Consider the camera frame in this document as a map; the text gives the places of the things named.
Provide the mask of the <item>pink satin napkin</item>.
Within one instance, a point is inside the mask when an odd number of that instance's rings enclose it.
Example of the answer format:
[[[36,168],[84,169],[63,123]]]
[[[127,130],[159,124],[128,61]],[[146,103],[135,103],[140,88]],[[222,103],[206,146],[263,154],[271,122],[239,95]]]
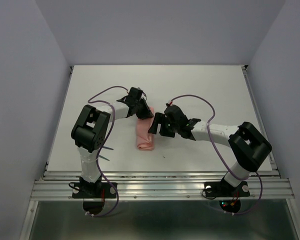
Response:
[[[136,147],[140,151],[153,151],[155,148],[154,135],[148,133],[154,116],[147,119],[138,119],[136,122]]]

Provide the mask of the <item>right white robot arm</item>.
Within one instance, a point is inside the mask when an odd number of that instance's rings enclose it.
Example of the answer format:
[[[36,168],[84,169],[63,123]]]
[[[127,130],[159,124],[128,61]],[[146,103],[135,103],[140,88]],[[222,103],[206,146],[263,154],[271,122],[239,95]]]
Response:
[[[192,141],[209,141],[218,156],[221,154],[216,144],[232,150],[236,163],[226,168],[227,173],[220,182],[221,192],[225,195],[236,192],[239,184],[248,179],[250,173],[257,172],[272,151],[272,145],[250,122],[238,126],[211,124],[199,118],[187,118],[176,105],[167,107],[164,113],[157,112],[148,133],[155,135],[158,126],[159,134],[164,137],[173,138],[179,134]]]

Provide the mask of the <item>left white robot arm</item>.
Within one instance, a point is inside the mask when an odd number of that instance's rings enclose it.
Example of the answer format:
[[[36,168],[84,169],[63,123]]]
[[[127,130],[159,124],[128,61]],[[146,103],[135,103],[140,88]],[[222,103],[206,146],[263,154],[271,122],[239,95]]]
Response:
[[[99,167],[101,148],[109,138],[114,123],[119,119],[136,116],[139,120],[151,120],[153,112],[147,104],[147,95],[139,87],[131,87],[127,95],[110,103],[96,100],[96,97],[114,89],[109,87],[88,100],[71,131],[80,155],[81,175],[79,181],[84,183],[84,191],[90,197],[101,193],[102,171]]]

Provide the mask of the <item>teal plastic utensil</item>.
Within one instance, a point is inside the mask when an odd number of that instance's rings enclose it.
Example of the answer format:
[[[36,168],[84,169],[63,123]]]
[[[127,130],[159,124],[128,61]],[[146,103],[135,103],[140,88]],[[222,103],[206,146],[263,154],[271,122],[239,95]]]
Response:
[[[107,146],[103,146],[102,148],[103,148],[103,149],[107,149],[107,150],[111,150],[111,151],[113,151],[113,150],[114,150],[113,148],[111,148],[111,147],[107,147]]]

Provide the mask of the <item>teal plastic spoon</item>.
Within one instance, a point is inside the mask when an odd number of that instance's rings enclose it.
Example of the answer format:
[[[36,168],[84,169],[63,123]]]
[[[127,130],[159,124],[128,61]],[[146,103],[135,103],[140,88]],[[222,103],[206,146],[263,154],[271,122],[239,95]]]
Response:
[[[101,158],[101,159],[103,159],[103,160],[110,161],[108,158],[106,158],[106,157],[104,157],[102,155],[99,155],[98,157]]]

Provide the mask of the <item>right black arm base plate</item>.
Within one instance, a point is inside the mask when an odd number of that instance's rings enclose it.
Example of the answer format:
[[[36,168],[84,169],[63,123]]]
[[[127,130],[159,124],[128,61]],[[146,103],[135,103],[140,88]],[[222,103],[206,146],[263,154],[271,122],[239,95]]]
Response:
[[[242,181],[236,187],[231,186],[226,181],[208,181],[204,183],[202,192],[210,199],[250,196],[248,183],[246,181]]]

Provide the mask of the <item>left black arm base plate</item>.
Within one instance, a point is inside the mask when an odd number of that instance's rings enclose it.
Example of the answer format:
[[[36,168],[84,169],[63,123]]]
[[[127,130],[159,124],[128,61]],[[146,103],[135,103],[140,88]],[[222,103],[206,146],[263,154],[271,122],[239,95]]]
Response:
[[[82,186],[79,182],[70,182],[73,199],[115,199],[114,188],[107,182],[99,182],[94,186]]]

